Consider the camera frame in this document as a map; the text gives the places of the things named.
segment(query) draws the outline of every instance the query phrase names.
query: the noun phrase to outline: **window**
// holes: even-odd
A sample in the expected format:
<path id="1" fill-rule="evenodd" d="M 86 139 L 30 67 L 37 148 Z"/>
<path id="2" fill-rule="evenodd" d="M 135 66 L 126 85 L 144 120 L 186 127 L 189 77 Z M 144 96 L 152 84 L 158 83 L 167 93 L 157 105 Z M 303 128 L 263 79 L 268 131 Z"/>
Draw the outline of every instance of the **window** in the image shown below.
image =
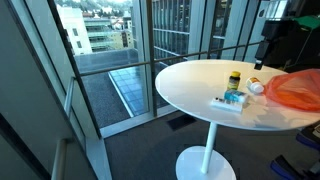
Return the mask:
<path id="1" fill-rule="evenodd" d="M 78 36 L 78 31 L 77 31 L 76 28 L 73 28 L 72 31 L 73 31 L 73 35 L 74 35 L 74 36 Z"/>
<path id="2" fill-rule="evenodd" d="M 82 48 L 80 41 L 77 41 L 78 48 Z"/>

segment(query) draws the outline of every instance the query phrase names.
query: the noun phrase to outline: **gray carpet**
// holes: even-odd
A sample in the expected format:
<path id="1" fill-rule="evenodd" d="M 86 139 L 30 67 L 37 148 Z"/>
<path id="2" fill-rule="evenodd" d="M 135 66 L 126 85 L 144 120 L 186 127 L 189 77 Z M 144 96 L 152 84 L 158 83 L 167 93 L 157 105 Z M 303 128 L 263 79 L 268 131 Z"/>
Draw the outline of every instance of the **gray carpet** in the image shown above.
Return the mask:
<path id="1" fill-rule="evenodd" d="M 209 123 L 201 120 L 176 131 L 166 116 L 105 139 L 114 180 L 174 180 L 179 154 L 205 145 Z M 295 140 L 297 130 L 259 132 L 219 126 L 215 150 L 233 167 L 238 180 L 281 179 L 270 168 L 279 154 L 301 172 L 319 158 L 318 152 Z"/>
<path id="2" fill-rule="evenodd" d="M 108 73 L 82 77 L 99 128 L 130 118 Z"/>

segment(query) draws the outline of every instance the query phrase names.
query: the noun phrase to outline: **white round table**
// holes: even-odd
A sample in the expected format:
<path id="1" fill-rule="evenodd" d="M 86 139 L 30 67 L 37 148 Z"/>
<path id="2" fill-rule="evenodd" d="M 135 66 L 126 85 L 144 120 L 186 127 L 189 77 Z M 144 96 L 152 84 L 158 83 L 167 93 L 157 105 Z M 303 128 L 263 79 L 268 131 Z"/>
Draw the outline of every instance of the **white round table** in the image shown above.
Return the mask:
<path id="1" fill-rule="evenodd" d="M 242 113 L 221 110 L 211 105 L 215 97 L 223 98 L 232 71 L 241 72 L 239 91 L 250 98 Z M 201 120 L 210 122 L 206 147 L 184 150 L 176 163 L 178 179 L 236 179 L 228 161 L 213 149 L 217 125 L 258 130 L 281 131 L 315 123 L 320 113 L 284 107 L 263 95 L 254 95 L 245 86 L 249 77 L 267 83 L 285 72 L 264 66 L 230 60 L 195 60 L 178 63 L 162 70 L 156 77 L 156 89 L 172 106 Z"/>

